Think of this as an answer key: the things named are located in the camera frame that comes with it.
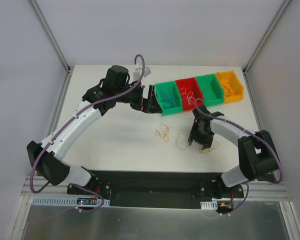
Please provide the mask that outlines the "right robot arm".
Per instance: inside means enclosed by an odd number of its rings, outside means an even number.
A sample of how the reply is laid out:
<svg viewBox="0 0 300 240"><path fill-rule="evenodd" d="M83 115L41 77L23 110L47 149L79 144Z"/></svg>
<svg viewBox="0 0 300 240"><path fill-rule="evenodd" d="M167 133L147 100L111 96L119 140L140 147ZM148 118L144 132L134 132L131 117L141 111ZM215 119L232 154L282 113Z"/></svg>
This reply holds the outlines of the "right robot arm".
<svg viewBox="0 0 300 240"><path fill-rule="evenodd" d="M219 174L206 187L206 194L221 199L232 193L233 188L256 179L262 179L270 172L281 171L280 160L272 137L266 130L252 132L227 119L223 113L209 112L202 105L192 111L194 122L188 137L188 144L198 143L202 150L212 147L215 135L220 135L238 149L238 165Z"/></svg>

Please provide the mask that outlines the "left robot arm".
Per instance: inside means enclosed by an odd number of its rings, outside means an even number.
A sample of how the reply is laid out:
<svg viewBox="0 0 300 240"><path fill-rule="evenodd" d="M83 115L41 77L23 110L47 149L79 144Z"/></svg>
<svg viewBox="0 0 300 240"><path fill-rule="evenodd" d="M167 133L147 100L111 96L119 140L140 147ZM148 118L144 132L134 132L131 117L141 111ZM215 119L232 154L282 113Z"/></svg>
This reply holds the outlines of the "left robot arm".
<svg viewBox="0 0 300 240"><path fill-rule="evenodd" d="M41 142L31 141L27 145L27 154L34 170L53 186L67 182L78 185L86 195L92 194L96 188L92 174L84 167L65 163L63 159L84 131L114 108L116 103L129 104L132 109L147 114L161 113L153 85L149 86L148 97L143 97L141 80L150 73L149 67L136 67L134 81L130 82L127 68L111 66L105 78L86 91L68 119Z"/></svg>

